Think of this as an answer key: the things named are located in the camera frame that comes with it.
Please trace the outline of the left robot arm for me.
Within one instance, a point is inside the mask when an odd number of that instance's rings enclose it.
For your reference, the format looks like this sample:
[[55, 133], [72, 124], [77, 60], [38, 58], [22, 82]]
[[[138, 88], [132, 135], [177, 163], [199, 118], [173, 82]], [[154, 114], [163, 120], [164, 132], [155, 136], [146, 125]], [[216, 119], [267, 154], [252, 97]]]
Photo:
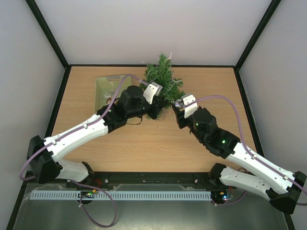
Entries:
[[84, 143], [104, 136], [126, 125], [127, 120], [147, 115], [156, 119], [166, 102], [158, 96], [159, 84], [151, 83], [145, 90], [131, 85], [125, 89], [116, 103], [103, 106], [86, 121], [58, 135], [30, 140], [27, 157], [31, 170], [40, 184], [54, 179], [82, 182], [92, 173], [86, 162], [75, 163], [63, 157]]

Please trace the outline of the green plastic basket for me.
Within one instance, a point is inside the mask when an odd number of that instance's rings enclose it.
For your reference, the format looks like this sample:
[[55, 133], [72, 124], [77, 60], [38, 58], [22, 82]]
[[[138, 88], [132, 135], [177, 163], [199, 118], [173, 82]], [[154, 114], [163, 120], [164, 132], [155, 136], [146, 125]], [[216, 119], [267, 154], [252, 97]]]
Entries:
[[95, 112], [110, 104], [123, 78], [124, 75], [113, 75], [99, 77], [95, 80]]

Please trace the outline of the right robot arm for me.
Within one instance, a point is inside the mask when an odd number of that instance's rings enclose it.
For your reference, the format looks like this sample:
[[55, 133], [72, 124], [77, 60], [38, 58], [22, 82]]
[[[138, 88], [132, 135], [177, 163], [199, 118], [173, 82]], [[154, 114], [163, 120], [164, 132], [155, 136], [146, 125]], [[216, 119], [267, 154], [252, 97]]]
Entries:
[[213, 187], [234, 186], [257, 194], [277, 210], [293, 214], [307, 179], [300, 171], [283, 169], [252, 149], [243, 141], [216, 123], [216, 118], [206, 108], [180, 110], [172, 105], [179, 128], [188, 127], [190, 133], [211, 154], [234, 162], [248, 172], [240, 172], [216, 163], [209, 172], [209, 182]]

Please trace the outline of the small green christmas tree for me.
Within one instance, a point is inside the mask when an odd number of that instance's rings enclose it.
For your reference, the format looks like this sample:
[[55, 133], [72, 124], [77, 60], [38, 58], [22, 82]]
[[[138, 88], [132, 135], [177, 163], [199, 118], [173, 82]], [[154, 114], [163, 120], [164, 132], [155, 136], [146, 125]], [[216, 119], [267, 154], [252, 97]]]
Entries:
[[181, 89], [183, 81], [173, 76], [171, 56], [168, 57], [165, 54], [159, 55], [157, 64], [147, 64], [144, 76], [144, 82], [156, 82], [163, 87], [159, 98], [167, 101], [167, 104], [158, 116], [158, 119], [160, 119], [162, 112], [170, 108], [171, 103], [185, 95], [185, 92]]

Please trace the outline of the silver ball ornament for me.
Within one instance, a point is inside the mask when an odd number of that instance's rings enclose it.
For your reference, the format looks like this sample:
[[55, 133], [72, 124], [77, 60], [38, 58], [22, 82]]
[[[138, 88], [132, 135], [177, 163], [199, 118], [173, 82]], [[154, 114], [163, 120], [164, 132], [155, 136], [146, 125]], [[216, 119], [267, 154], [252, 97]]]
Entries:
[[181, 99], [177, 99], [175, 102], [174, 102], [174, 105], [177, 107], [177, 108], [181, 108], [182, 107], [182, 100]]

